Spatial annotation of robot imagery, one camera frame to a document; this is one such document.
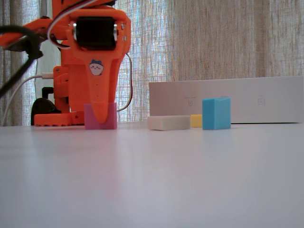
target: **white table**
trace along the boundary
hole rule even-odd
[[[0,228],[303,228],[304,124],[0,128]]]

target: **sticker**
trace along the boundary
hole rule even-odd
[[[104,70],[104,66],[102,65],[101,61],[92,60],[90,63],[90,70],[93,75],[101,75]]]

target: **black cable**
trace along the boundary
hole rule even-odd
[[[27,69],[32,65],[35,59],[39,57],[40,42],[38,36],[28,28],[16,25],[0,26],[0,34],[3,33],[20,33],[28,37],[30,41],[30,50],[26,63],[4,84],[0,89],[0,98],[9,91],[14,84],[22,78]]]

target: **cable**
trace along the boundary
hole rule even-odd
[[[80,9],[80,8],[83,8],[87,5],[90,5],[92,4],[93,2],[95,2],[97,0],[82,0],[82,1],[79,1],[67,8],[65,8],[64,10],[62,10],[52,21],[52,23],[50,23],[49,27],[48,27],[48,30],[47,30],[47,38],[55,45],[57,46],[58,48],[61,48],[61,49],[70,49],[71,47],[68,46],[68,45],[63,45],[63,44],[59,44],[57,43],[56,39],[54,39],[54,37],[51,37],[51,31],[53,29],[53,27],[63,18],[65,17],[66,15],[74,12],[75,10],[77,9]]]
[[[8,25],[0,27],[0,34],[3,33],[20,33],[22,35],[28,36],[31,47],[28,52],[28,60],[25,64],[4,84],[0,89],[0,98],[11,89],[14,84],[22,77],[22,75],[27,71],[27,69],[32,65],[35,59],[39,56],[39,46],[40,42],[38,36],[29,30],[28,28],[16,25]]]
[[[5,125],[6,123],[6,117],[7,117],[7,114],[8,114],[8,111],[9,111],[9,107],[10,107],[10,104],[12,102],[12,100],[14,99],[16,93],[20,90],[20,88],[29,80],[31,79],[34,79],[34,78],[43,78],[43,79],[52,79],[53,78],[53,73],[42,73],[41,75],[35,75],[35,76],[31,76],[31,77],[28,77],[27,79],[23,80],[19,86],[15,89],[15,91],[13,92],[12,96],[10,97],[9,99],[9,102],[5,108],[5,111],[4,111],[4,115],[3,115],[3,121],[2,121],[2,126]]]
[[[126,109],[131,101],[132,101],[132,98],[133,98],[133,85],[132,85],[132,60],[131,60],[131,57],[129,56],[129,54],[127,53],[126,54],[129,58],[129,63],[130,63],[130,93],[129,93],[129,100],[128,100],[128,103],[125,105],[125,107],[121,108],[121,109],[118,109],[117,111],[120,112],[124,109]]]

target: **purple block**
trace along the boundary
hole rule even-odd
[[[116,103],[109,103],[108,118],[106,122],[99,123],[95,118],[92,104],[85,104],[85,129],[99,130],[99,129],[117,129],[117,105]]]

